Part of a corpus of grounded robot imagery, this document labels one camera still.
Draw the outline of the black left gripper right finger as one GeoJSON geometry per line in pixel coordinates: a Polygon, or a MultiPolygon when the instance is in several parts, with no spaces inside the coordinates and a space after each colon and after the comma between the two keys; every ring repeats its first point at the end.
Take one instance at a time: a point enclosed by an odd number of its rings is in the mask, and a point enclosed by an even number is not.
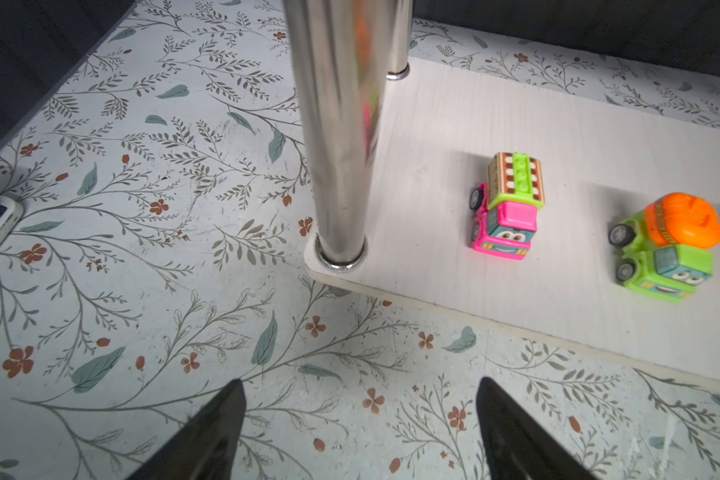
{"type": "Polygon", "coordinates": [[[489,377],[480,381],[476,413],[492,479],[595,479],[489,377]]]}

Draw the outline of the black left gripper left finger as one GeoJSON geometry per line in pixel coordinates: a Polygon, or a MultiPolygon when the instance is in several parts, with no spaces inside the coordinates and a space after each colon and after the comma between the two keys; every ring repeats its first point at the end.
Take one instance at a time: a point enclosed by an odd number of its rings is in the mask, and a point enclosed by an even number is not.
{"type": "Polygon", "coordinates": [[[229,382],[130,477],[229,479],[246,406],[242,382],[229,382]]]}

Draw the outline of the pink green toy truck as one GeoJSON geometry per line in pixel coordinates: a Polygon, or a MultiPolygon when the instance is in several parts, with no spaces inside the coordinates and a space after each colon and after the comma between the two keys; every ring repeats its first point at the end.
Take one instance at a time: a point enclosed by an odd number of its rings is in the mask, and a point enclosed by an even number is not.
{"type": "Polygon", "coordinates": [[[495,257],[524,259],[544,206],[541,161],[521,153],[497,153],[487,165],[487,180],[470,193],[471,248],[495,257]]]}

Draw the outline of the green orange toy truck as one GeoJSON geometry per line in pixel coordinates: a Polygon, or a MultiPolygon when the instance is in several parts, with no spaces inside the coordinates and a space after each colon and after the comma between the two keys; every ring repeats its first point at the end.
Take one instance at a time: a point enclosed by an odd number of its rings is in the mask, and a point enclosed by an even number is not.
{"type": "Polygon", "coordinates": [[[615,270],[621,286],[678,303],[712,278],[720,221],[706,200],[669,193],[612,226],[608,241],[621,252],[615,270]]]}

